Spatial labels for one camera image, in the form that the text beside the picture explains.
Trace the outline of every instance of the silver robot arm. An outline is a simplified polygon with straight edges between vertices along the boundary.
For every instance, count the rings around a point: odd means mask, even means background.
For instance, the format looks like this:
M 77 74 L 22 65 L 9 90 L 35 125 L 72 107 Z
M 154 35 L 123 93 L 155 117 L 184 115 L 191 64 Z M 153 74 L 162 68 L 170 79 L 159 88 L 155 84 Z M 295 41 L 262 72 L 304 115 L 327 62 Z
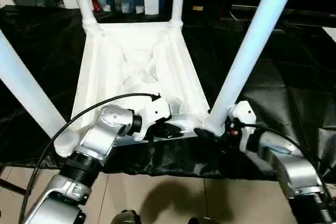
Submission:
M 244 126 L 256 118 L 247 101 L 234 106 L 229 118 L 227 133 L 240 132 L 239 150 L 262 172 L 276 173 L 298 224 L 336 223 L 334 200 L 307 155 L 279 134 Z
M 91 187 L 102 170 L 118 137 L 139 138 L 157 120 L 168 119 L 170 109 L 163 98 L 152 101 L 139 112 L 107 105 L 82 137 L 74 152 L 65 160 L 25 217 L 24 224 L 80 224 Z

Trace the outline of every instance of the red object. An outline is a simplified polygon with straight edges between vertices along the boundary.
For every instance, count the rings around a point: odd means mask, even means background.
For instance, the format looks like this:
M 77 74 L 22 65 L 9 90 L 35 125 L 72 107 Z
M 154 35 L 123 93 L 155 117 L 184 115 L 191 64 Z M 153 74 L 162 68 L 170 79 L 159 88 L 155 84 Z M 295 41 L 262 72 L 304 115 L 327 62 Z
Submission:
M 93 9 L 95 12 L 100 12 L 101 11 L 101 6 L 98 2 L 98 0 L 92 0 L 93 3 Z

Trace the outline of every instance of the black cable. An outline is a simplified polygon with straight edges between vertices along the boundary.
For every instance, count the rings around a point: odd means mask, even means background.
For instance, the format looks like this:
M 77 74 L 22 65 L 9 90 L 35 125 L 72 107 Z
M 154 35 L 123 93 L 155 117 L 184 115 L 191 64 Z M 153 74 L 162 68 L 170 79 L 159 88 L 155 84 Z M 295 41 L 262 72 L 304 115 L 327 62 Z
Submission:
M 101 105 L 104 105 L 108 102 L 112 102 L 114 100 L 118 100 L 118 99 L 121 99 L 121 98 L 126 98 L 126 97 L 151 97 L 152 99 L 157 99 L 159 98 L 160 96 L 158 95 L 155 95 L 155 94 L 148 94 L 148 93 L 131 93 L 131 94 L 122 94 L 122 95 L 118 95 L 116 97 L 112 97 L 112 98 L 109 98 L 109 99 L 106 99 L 104 101 L 101 101 L 101 102 L 98 102 L 96 103 L 95 105 L 83 110 L 82 112 L 78 113 L 77 115 L 75 115 L 69 122 L 67 122 L 62 128 L 60 128 L 58 130 L 58 132 L 56 132 L 56 134 L 50 139 L 50 141 L 48 142 L 48 144 L 46 145 L 46 147 L 44 148 L 43 152 L 41 153 L 40 155 L 40 158 L 39 160 L 37 161 L 36 165 L 35 165 L 35 168 L 33 170 L 33 173 L 30 177 L 30 180 L 29 180 L 29 183 L 28 183 L 28 186 L 27 186 L 27 191 L 26 191 L 26 194 L 23 198 L 23 201 L 22 201 L 22 205 L 21 205 L 21 211 L 20 211 L 20 218 L 19 218 L 19 224 L 22 224 L 23 221 L 24 221 L 24 217 L 25 217 L 25 211 L 26 211 L 26 207 L 27 207 L 27 203 L 28 203 L 28 198 L 30 196 L 30 193 L 31 193 L 31 190 L 33 189 L 33 185 L 35 183 L 35 179 L 36 179 L 36 176 L 37 176 L 37 172 L 38 172 L 38 169 L 45 157 L 45 155 L 47 154 L 47 151 L 49 150 L 50 146 L 52 145 L 52 143 L 55 141 L 55 139 L 67 128 L 69 127 L 69 125 L 71 125 L 75 120 L 77 120 L 78 118 L 80 118 L 82 115 L 86 114 L 87 112 L 101 106 Z
M 294 140 L 292 140 L 291 138 L 289 138 L 288 136 L 286 136 L 285 134 L 274 130 L 270 127 L 261 125 L 261 124 L 248 124 L 248 123 L 242 123 L 242 127 L 254 127 L 254 128 L 259 128 L 259 129 L 263 129 L 266 131 L 270 131 L 273 132 L 279 136 L 282 136 L 283 138 L 285 138 L 288 142 L 290 142 L 291 144 L 293 144 L 297 149 L 299 149 L 301 151 L 301 153 L 303 154 L 303 156 L 311 163 L 311 165 L 314 167 L 319 179 L 322 182 L 323 188 L 325 190 L 325 192 L 328 194 L 328 197 L 330 200 L 332 200 L 332 196 L 329 192 L 329 190 L 327 189 L 327 183 L 325 183 L 324 179 L 322 178 L 321 174 L 318 172 L 318 169 L 316 168 L 314 162 L 311 160 L 311 158 L 315 159 L 314 161 L 319 162 L 320 164 L 325 165 L 329 170 L 336 172 L 336 169 L 333 168 L 331 165 L 327 164 L 326 162 L 324 162 L 322 159 L 320 159 L 318 156 L 316 155 L 312 155 L 308 150 L 304 149 L 302 146 L 300 146 L 298 143 L 296 143 Z

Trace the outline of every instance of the floor tile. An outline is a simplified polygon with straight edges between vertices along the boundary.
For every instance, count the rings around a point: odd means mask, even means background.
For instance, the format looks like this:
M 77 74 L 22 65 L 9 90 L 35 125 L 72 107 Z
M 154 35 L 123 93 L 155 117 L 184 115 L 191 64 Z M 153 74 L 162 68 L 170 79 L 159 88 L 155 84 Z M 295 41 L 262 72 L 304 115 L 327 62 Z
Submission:
M 9 171 L 10 173 L 7 181 L 22 188 L 27 187 L 29 178 L 33 171 L 32 169 L 13 167 L 13 169 Z M 37 200 L 39 195 L 45 189 L 51 178 L 58 172 L 58 170 L 41 170 L 39 172 L 34 189 L 27 204 L 27 210 L 30 209 L 32 204 Z M 90 195 L 90 198 L 87 204 L 83 207 L 84 212 L 87 214 L 87 220 L 85 222 L 86 224 L 98 223 L 104 191 L 107 184 L 107 178 L 107 174 L 101 173 L 93 185 L 93 191 Z M 0 210 L 2 212 L 0 224 L 18 223 L 18 216 L 22 199 L 22 195 L 13 193 L 9 190 L 3 189 L 0 191 Z
M 3 170 L 3 172 L 1 173 L 0 175 L 0 178 L 3 179 L 3 180 L 7 180 L 10 172 L 12 171 L 12 168 L 10 166 L 7 166 L 5 167 L 5 169 Z
M 219 223 L 296 223 L 277 182 L 205 180 L 209 217 Z
M 85 224 L 98 224 L 107 180 L 108 174 L 105 173 L 100 173 L 96 179 L 89 200 L 83 207 L 83 212 L 87 215 Z
M 19 187 L 26 188 L 32 172 L 33 170 L 29 168 L 13 167 L 7 178 L 7 181 Z M 57 170 L 40 171 L 34 190 L 32 191 L 28 201 L 27 210 L 32 206 L 42 190 L 46 187 L 52 175 L 57 172 Z M 18 223 L 18 216 L 22 200 L 22 195 L 16 194 L 7 189 L 3 189 L 0 192 L 0 210 L 2 212 L 0 224 Z
M 31 169 L 13 167 L 7 181 L 26 188 Z M 0 224 L 17 224 L 23 196 L 7 189 L 0 191 Z
M 110 174 L 99 224 L 133 209 L 143 224 L 183 223 L 206 216 L 204 181 L 199 178 Z

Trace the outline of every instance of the black fabric backdrop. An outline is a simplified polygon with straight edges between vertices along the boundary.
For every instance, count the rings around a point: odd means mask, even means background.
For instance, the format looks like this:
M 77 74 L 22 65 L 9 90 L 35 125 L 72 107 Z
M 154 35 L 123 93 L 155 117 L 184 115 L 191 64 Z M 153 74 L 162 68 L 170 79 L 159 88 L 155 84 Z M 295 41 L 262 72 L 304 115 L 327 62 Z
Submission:
M 99 14 L 97 19 L 133 22 L 139 18 Z M 210 106 L 248 25 L 197 18 L 185 21 L 183 36 Z M 79 11 L 6 6 L 0 10 L 0 29 L 69 119 L 85 44 Z M 335 52 L 336 43 L 322 28 L 280 23 L 239 98 L 250 102 L 258 122 L 290 135 L 331 165 L 336 160 Z M 0 94 L 0 164 L 32 167 L 49 138 L 2 82 Z M 43 162 L 44 168 L 61 165 L 54 151 Z M 320 168 L 328 182 L 336 182 L 335 175 Z M 197 138 L 118 147 L 104 172 L 274 179 L 261 174 L 244 154 L 225 150 L 222 142 Z

